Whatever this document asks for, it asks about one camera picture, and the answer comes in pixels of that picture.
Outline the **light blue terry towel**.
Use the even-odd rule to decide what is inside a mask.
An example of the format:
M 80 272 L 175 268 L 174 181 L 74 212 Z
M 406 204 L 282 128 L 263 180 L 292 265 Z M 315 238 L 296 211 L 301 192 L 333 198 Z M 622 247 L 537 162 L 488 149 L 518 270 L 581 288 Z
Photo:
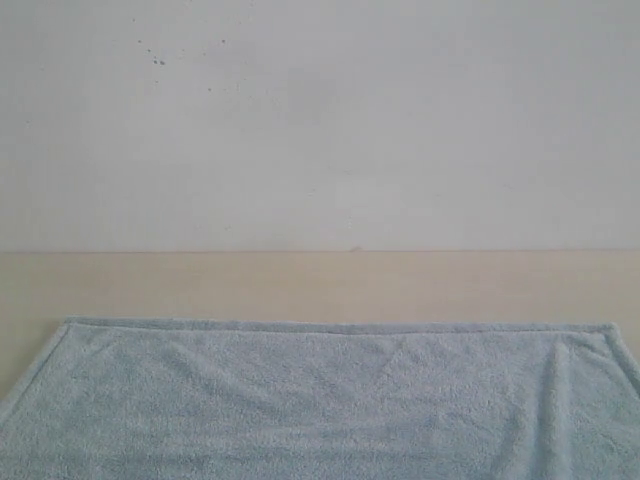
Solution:
M 5 479 L 635 479 L 618 329 L 71 318 L 1 404 Z

